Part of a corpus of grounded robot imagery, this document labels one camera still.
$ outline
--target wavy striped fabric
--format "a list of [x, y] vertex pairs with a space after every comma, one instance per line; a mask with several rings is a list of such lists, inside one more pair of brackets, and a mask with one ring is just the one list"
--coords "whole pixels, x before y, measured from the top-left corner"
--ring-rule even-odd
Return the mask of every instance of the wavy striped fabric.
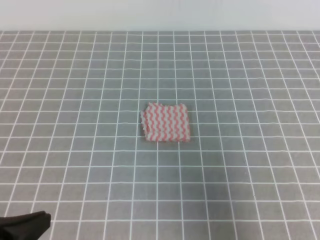
[[190, 126], [187, 107], [149, 103], [141, 112], [141, 123], [145, 139], [153, 142], [187, 142]]

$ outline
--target cloth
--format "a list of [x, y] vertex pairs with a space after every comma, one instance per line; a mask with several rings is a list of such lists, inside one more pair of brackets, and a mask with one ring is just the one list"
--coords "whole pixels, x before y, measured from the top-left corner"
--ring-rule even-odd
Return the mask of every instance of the cloth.
[[141, 112], [141, 123], [147, 141], [188, 142], [190, 126], [187, 107], [149, 103]]

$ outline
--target white grid line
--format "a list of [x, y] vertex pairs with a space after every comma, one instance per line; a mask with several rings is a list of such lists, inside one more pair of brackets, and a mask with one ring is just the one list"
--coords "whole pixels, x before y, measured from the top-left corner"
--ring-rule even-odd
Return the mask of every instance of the white grid line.
[[[19, 64], [19, 67], [20, 67], [21, 64], [22, 64], [23, 59], [24, 59], [24, 56], [26, 55], [26, 53], [27, 53], [27, 51], [24, 52], [24, 55], [23, 55], [22, 60], [21, 60], [21, 62], [20, 62], [20, 64]], [[25, 91], [25, 94], [24, 94], [24, 97], [23, 97], [23, 101], [22, 101], [22, 102], [25, 101], [26, 96], [27, 96], [27, 92], [28, 92], [28, 90]], [[20, 116], [20, 112], [21, 112], [22, 106], [23, 106], [23, 105], [21, 104], [20, 109], [19, 109], [19, 112], [18, 112], [18, 114], [17, 114], [17, 116], [16, 116], [16, 118], [15, 118], [15, 121], [14, 121], [14, 126], [17, 124], [17, 121], [18, 121], [18, 118], [19, 118], [19, 116]], [[13, 132], [14, 132], [14, 128], [12, 128], [12, 130], [11, 130], [11, 132], [10, 132], [10, 137], [9, 137], [8, 140], [6, 141], [4, 150], [7, 150], [7, 149], [8, 149], [9, 142], [10, 142], [10, 138], [11, 138]], [[0, 165], [2, 164], [3, 157], [4, 157], [4, 154], [1, 156]], [[19, 168], [19, 170], [18, 170], [18, 174], [17, 174], [17, 176], [16, 176], [15, 183], [14, 183], [14, 186], [13, 186], [13, 189], [12, 189], [12, 192], [11, 192], [11, 195], [10, 195], [9, 203], [8, 203], [7, 206], [6, 206], [4, 216], [7, 216], [7, 214], [8, 214], [8, 211], [9, 211], [9, 208], [10, 208], [10, 201], [13, 199], [14, 191], [15, 191], [15, 189], [16, 189], [16, 185], [17, 185], [17, 182], [18, 182], [20, 173], [21, 173], [21, 168]]]
[[[250, 94], [251, 94], [251, 97], [253, 98], [253, 94], [252, 94], [252, 91], [251, 91], [251, 88], [250, 88], [250, 83], [249, 83], [249, 80], [247, 79], [247, 83], [248, 83], [248, 87], [249, 87], [249, 90], [250, 90]], [[254, 107], [254, 110], [255, 110], [255, 115], [256, 115], [256, 118], [257, 118], [257, 121], [258, 121], [258, 125], [259, 125], [259, 129], [260, 129], [260, 133], [261, 133], [261, 136], [262, 136], [262, 140], [263, 140], [263, 145], [264, 145], [264, 149], [267, 149], [267, 145], [266, 145], [266, 141], [264, 139], [264, 132], [262, 130], [262, 127], [261, 127], [261, 124], [260, 124], [260, 120], [259, 120], [259, 116], [258, 116], [258, 113], [257, 113], [257, 109], [256, 109], [256, 104], [253, 102], [253, 107]], [[275, 173], [274, 173], [274, 170], [273, 168], [271, 167], [272, 166], [272, 163], [271, 163], [271, 160], [270, 160], [270, 156], [269, 156], [269, 152], [266, 152], [266, 156], [267, 156], [267, 159], [268, 159], [268, 163], [269, 163], [269, 166], [270, 166], [270, 171], [271, 171], [271, 174], [272, 174], [272, 179], [273, 181], [276, 183], [276, 177], [275, 177]], [[279, 194], [279, 189], [278, 189], [278, 185], [275, 184], [275, 190], [276, 190], [276, 194], [277, 194], [277, 197], [278, 199], [280, 200], [281, 197], [280, 197], [280, 194]], [[280, 201], [280, 208], [281, 208], [281, 214], [282, 214], [282, 217], [284, 219], [284, 225], [285, 225], [285, 229], [286, 229], [286, 233], [287, 233], [287, 236], [289, 238], [289, 240], [291, 240], [291, 235], [290, 235], [290, 231], [289, 231], [289, 228], [288, 228], [288, 224], [287, 224], [287, 218], [286, 218], [286, 214], [285, 214], [285, 211], [284, 211], [284, 207], [283, 207], [283, 204], [282, 202]]]
[[[48, 90], [49, 83], [50, 83], [50, 81], [48, 81], [48, 83], [47, 83], [45, 92], [47, 92], [47, 90]], [[40, 109], [42, 108], [42, 106], [43, 106], [43, 104], [44, 104], [44, 100], [45, 100], [45, 99], [43, 98], [43, 99], [42, 99], [42, 102], [41, 102]], [[33, 127], [32, 127], [32, 133], [31, 133], [31, 135], [30, 135], [30, 139], [29, 139], [29, 141], [28, 141], [28, 145], [27, 145], [26, 149], [29, 148], [31, 139], [32, 139], [32, 137], [33, 137], [33, 135], [34, 135], [34, 133], [35, 133], [36, 124], [37, 124], [37, 122], [38, 122], [39, 115], [40, 115], [40, 111], [38, 112], [38, 114], [37, 114], [37, 116], [36, 116], [36, 120], [35, 120], [34, 125], [33, 125]], [[24, 153], [21, 166], [23, 166], [23, 164], [24, 164], [26, 155], [27, 155], [27, 152]], [[41, 179], [42, 179], [42, 177], [43, 177], [44, 171], [45, 171], [45, 168], [43, 167], [42, 170], [41, 170], [41, 174], [40, 174], [40, 178], [39, 178], [39, 183], [40, 183], [40, 181], [41, 181]], [[34, 211], [34, 208], [35, 208], [35, 203], [36, 203], [37, 195], [38, 195], [38, 192], [39, 192], [39, 188], [40, 188], [40, 185], [38, 184], [37, 187], [36, 187], [36, 191], [35, 191], [35, 194], [34, 194], [32, 207], [31, 207], [31, 210], [30, 210], [31, 213]]]
[[[213, 96], [213, 101], [214, 101], [214, 109], [217, 109], [216, 96], [215, 96], [215, 91], [214, 91], [214, 86], [213, 86], [212, 80], [211, 80], [211, 87], [212, 87], [212, 96]], [[234, 206], [233, 206], [233, 203], [232, 203], [231, 191], [230, 191], [230, 185], [229, 185], [229, 179], [228, 179], [228, 173], [227, 173], [227, 168], [226, 168], [226, 159], [225, 159], [225, 155], [223, 154], [224, 147], [223, 147], [223, 143], [222, 143], [222, 136], [221, 136], [218, 112], [215, 112], [215, 116], [216, 116], [216, 120], [217, 120], [218, 134], [219, 134], [219, 139], [220, 139], [220, 147], [221, 147], [221, 151], [222, 151], [222, 159], [223, 159], [223, 165], [224, 165], [223, 167], [224, 167], [225, 178], [226, 178], [227, 188], [228, 188], [228, 195], [229, 195], [229, 202], [230, 202], [230, 208], [231, 208], [231, 215], [232, 215], [232, 221], [233, 221], [235, 240], [238, 240], [238, 233], [237, 233], [237, 227], [236, 227], [236, 221], [235, 221]]]
[[[229, 72], [228, 72], [228, 77], [229, 77], [229, 84], [231, 86], [231, 80], [230, 80], [230, 75], [229, 75]], [[235, 115], [236, 115], [236, 119], [237, 119], [237, 122], [238, 122], [238, 127], [240, 129], [240, 121], [239, 121], [239, 117], [238, 117], [238, 112], [237, 112], [237, 106], [236, 106], [236, 102], [235, 102], [235, 98], [234, 98], [234, 93], [231, 92], [231, 95], [232, 95], [232, 99], [233, 99], [233, 105], [234, 105], [234, 109], [235, 109]], [[242, 131], [240, 129], [240, 138], [241, 138], [241, 143], [242, 143], [242, 149], [246, 149], [245, 148], [245, 144], [244, 144], [244, 140], [243, 140], [243, 136], [242, 136]], [[244, 158], [245, 158], [245, 162], [246, 162], [246, 165], [247, 165], [247, 170], [248, 170], [248, 173], [249, 173], [249, 179], [250, 179], [250, 183], [251, 183], [251, 189], [252, 189], [252, 193], [253, 193], [253, 199], [254, 199], [254, 203], [255, 203], [255, 209], [256, 209], [256, 213], [257, 213], [257, 218], [258, 218], [258, 221], [259, 221], [259, 227], [260, 227], [260, 233], [261, 233], [261, 238], [262, 240], [265, 240], [265, 235], [264, 235], [264, 231], [263, 231], [263, 227], [262, 227], [262, 224], [261, 224], [261, 219], [260, 219], [260, 213], [259, 213], [259, 208], [258, 208], [258, 204], [257, 204], [257, 198], [256, 198], [256, 194], [255, 194], [255, 189], [254, 189], [254, 186], [252, 184], [252, 177], [251, 177], [251, 173], [250, 173], [250, 169], [249, 169], [249, 163], [248, 163], [248, 159], [247, 159], [247, 155], [245, 154], [244, 155]]]
[[[100, 104], [99, 104], [99, 110], [100, 110], [100, 107], [101, 107], [101, 102], [102, 102], [102, 96], [103, 96], [103, 93], [101, 92], [101, 97], [100, 97]], [[83, 213], [84, 213], [84, 207], [85, 207], [85, 199], [86, 199], [86, 194], [87, 194], [87, 188], [88, 188], [88, 182], [89, 182], [89, 176], [90, 176], [90, 167], [91, 167], [91, 164], [92, 164], [92, 158], [93, 158], [93, 151], [94, 151], [94, 147], [95, 147], [95, 142], [96, 142], [96, 135], [97, 135], [97, 129], [98, 129], [98, 121], [99, 121], [99, 115], [100, 115], [100, 111], [98, 111], [98, 116], [96, 118], [96, 124], [95, 124], [95, 130], [94, 130], [94, 137], [93, 137], [93, 143], [92, 143], [92, 149], [91, 149], [91, 155], [90, 155], [90, 162], [89, 162], [89, 167], [88, 167], [88, 174], [87, 174], [87, 179], [86, 179], [86, 184], [85, 184], [85, 187], [84, 187], [84, 193], [83, 193], [83, 200], [82, 200], [82, 204], [81, 204], [81, 211], [80, 211], [80, 222], [78, 224], [78, 227], [77, 227], [77, 231], [76, 231], [76, 240], [79, 239], [79, 234], [80, 234], [80, 229], [81, 229], [81, 220], [83, 218]]]
[[[175, 92], [175, 104], [178, 104], [178, 94], [177, 94], [177, 71], [176, 71], [176, 48], [175, 48], [175, 34], [173, 33], [173, 57], [174, 57], [174, 84], [176, 88]], [[181, 174], [181, 152], [180, 152], [180, 142], [178, 142], [178, 160], [179, 160], [179, 190], [180, 190], [180, 211], [181, 211], [181, 219], [184, 219], [184, 204], [183, 204], [183, 192], [182, 192], [182, 174]], [[182, 240], [185, 240], [185, 223], [181, 223], [182, 230]]]
[[[117, 112], [117, 120], [116, 120], [117, 124], [119, 122], [119, 109], [120, 109], [120, 102], [119, 102], [119, 107], [118, 107], [118, 112]], [[113, 177], [113, 174], [114, 174], [114, 164], [115, 164], [115, 154], [116, 154], [115, 150], [116, 150], [116, 139], [114, 139], [114, 146], [113, 146], [110, 182], [112, 181], [112, 177]], [[104, 227], [103, 227], [103, 237], [102, 237], [102, 239], [106, 239], [106, 234], [107, 234], [107, 221], [108, 221], [108, 214], [109, 214], [110, 195], [111, 195], [111, 184], [109, 185], [109, 190], [108, 190], [108, 197], [107, 197], [107, 204], [106, 204], [106, 210], [105, 210], [105, 219], [104, 219]]]
[[[78, 47], [78, 45], [79, 45], [80, 36], [81, 36], [81, 34], [79, 35], [79, 38], [78, 38], [77, 47]], [[75, 62], [75, 56], [76, 56], [76, 53], [74, 53], [74, 55], [73, 55], [73, 60], [72, 60], [71, 65], [73, 65], [74, 62]], [[69, 72], [69, 75], [68, 75], [68, 78], [67, 78], [67, 81], [66, 81], [66, 85], [65, 85], [65, 89], [64, 89], [64, 93], [63, 93], [63, 98], [65, 98], [65, 95], [66, 95], [66, 92], [67, 92], [67, 86], [68, 86], [68, 83], [69, 83], [69, 80], [70, 80], [70, 74], [71, 74], [71, 71]], [[80, 116], [80, 111], [79, 111], [78, 114], [77, 114], [77, 119], [76, 119], [76, 123], [75, 123], [75, 130], [74, 130], [73, 136], [74, 136], [75, 133], [76, 133], [77, 123], [78, 123], [78, 121], [79, 121], [79, 116]], [[73, 148], [73, 145], [74, 145], [74, 138], [73, 138], [72, 141], [71, 141], [70, 150]], [[68, 159], [67, 159], [67, 163], [66, 163], [67, 166], [69, 165], [70, 157], [71, 157], [71, 151], [69, 151], [69, 154], [68, 154]], [[62, 180], [62, 186], [61, 186], [61, 189], [60, 189], [60, 193], [59, 193], [59, 197], [58, 197], [58, 202], [57, 202], [56, 210], [55, 210], [54, 217], [53, 217], [54, 221], [57, 220], [58, 211], [59, 211], [59, 206], [60, 206], [60, 200], [61, 200], [61, 197], [62, 197], [62, 192], [63, 192], [63, 188], [64, 188], [64, 183], [65, 183], [66, 176], [67, 176], [67, 170], [68, 170], [68, 169], [66, 168], [65, 171], [64, 171], [63, 180]], [[54, 230], [55, 230], [55, 222], [53, 222], [53, 224], [52, 224], [52, 231], [51, 231], [51, 233], [50, 233], [50, 238], [49, 238], [50, 240], [53, 239]]]
[[[282, 135], [284, 136], [285, 134], [284, 134], [284, 131], [283, 131], [282, 126], [280, 126], [280, 129], [281, 129]], [[286, 148], [289, 149], [286, 138], [284, 137], [283, 139], [284, 139], [284, 143], [285, 143]], [[293, 160], [292, 160], [291, 155], [289, 155], [289, 158], [290, 158], [291, 164], [294, 165], [294, 162], [293, 162]], [[299, 189], [300, 189], [300, 192], [301, 192], [301, 195], [302, 195], [302, 199], [305, 201], [305, 194], [304, 194], [304, 192], [303, 192], [303, 190], [302, 190], [302, 188], [301, 188], [301, 184], [300, 184], [300, 182], [299, 182], [299, 178], [298, 178], [298, 174], [297, 174], [297, 172], [296, 172], [296, 169], [293, 169], [293, 171], [294, 171], [294, 175], [295, 175], [295, 177], [296, 177], [296, 179], [297, 179], [297, 182], [298, 182], [298, 186], [299, 186]], [[306, 209], [306, 213], [307, 213], [307, 215], [308, 215], [308, 219], [311, 221], [309, 209], [308, 209], [308, 206], [307, 206], [307, 203], [306, 203], [306, 202], [304, 202], [304, 207], [305, 207], [305, 209]], [[315, 229], [314, 229], [314, 225], [312, 224], [312, 222], [310, 222], [310, 225], [311, 225], [311, 228], [312, 228], [312, 232], [313, 232], [314, 238], [317, 240], [318, 237], [317, 237], [316, 231], [315, 231]]]
[[[193, 81], [193, 89], [194, 89], [194, 97], [197, 99], [196, 97], [196, 83], [195, 83], [195, 75], [194, 75], [194, 67], [193, 67], [193, 62], [192, 62], [192, 55], [191, 55], [191, 70], [192, 70], [192, 81]], [[197, 106], [197, 101], [195, 101], [195, 111], [197, 111], [198, 106]], [[197, 122], [199, 121], [199, 116], [198, 116], [198, 112], [196, 112], [196, 119]], [[198, 136], [198, 140], [199, 140], [199, 147], [200, 150], [201, 148], [201, 138], [200, 136]], [[203, 157], [202, 157], [202, 151], [200, 151], [200, 159], [201, 159], [201, 165], [203, 166]], [[202, 180], [203, 182], [205, 182], [205, 172], [204, 172], [204, 168], [202, 167]], [[205, 210], [206, 210], [206, 219], [207, 219], [207, 227], [208, 227], [208, 237], [209, 240], [211, 240], [211, 229], [210, 229], [210, 223], [209, 223], [209, 210], [208, 210], [208, 202], [207, 202], [207, 189], [206, 189], [206, 185], [203, 183], [203, 191], [204, 191], [204, 199], [205, 199]]]
[[[144, 39], [144, 32], [142, 32], [142, 42], [141, 42], [141, 48], [143, 48], [143, 39]], [[131, 200], [134, 199], [135, 197], [135, 182], [136, 182], [136, 165], [137, 165], [137, 146], [138, 146], [138, 124], [139, 124], [139, 119], [140, 119], [140, 112], [139, 112], [139, 106], [140, 106], [140, 87], [141, 87], [141, 71], [142, 71], [142, 53], [141, 53], [141, 59], [140, 59], [140, 74], [139, 74], [139, 90], [138, 90], [138, 105], [137, 105], [137, 116], [136, 116], [136, 132], [135, 132], [135, 146], [134, 146], [134, 164], [133, 164], [133, 184], [132, 184], [132, 198]], [[131, 213], [130, 213], [130, 232], [129, 232], [129, 240], [132, 240], [132, 232], [133, 232], [133, 218], [134, 218], [134, 203], [131, 203]]]
[[[159, 103], [159, 32], [157, 32], [157, 80], [156, 80], [156, 103]], [[156, 210], [155, 210], [155, 217], [156, 217], [156, 225], [155, 225], [155, 240], [159, 239], [159, 143], [156, 142]]]

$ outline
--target gray surface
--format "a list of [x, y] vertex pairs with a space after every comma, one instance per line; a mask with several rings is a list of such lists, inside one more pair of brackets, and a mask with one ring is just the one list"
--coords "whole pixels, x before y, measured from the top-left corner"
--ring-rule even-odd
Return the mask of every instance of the gray surface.
[[[1, 32], [0, 216], [48, 211], [42, 240], [320, 239], [318, 34]], [[156, 101], [187, 105], [190, 143], [144, 141]]]

